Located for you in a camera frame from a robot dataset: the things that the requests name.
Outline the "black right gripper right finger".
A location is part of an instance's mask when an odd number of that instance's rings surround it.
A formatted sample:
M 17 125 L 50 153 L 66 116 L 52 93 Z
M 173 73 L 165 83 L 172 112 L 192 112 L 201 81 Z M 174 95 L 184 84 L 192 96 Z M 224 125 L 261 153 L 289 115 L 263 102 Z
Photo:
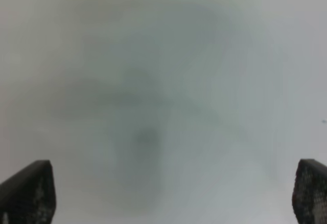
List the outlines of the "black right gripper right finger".
M 299 224 L 326 224 L 326 166 L 301 159 L 296 170 L 292 207 Z

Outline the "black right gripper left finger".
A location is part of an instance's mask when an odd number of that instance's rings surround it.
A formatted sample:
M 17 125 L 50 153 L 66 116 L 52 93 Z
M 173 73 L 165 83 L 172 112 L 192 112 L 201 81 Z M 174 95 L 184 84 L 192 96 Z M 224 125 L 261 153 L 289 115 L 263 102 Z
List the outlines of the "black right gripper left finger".
M 1 223 L 51 224 L 56 211 L 53 167 L 36 160 L 1 183 Z

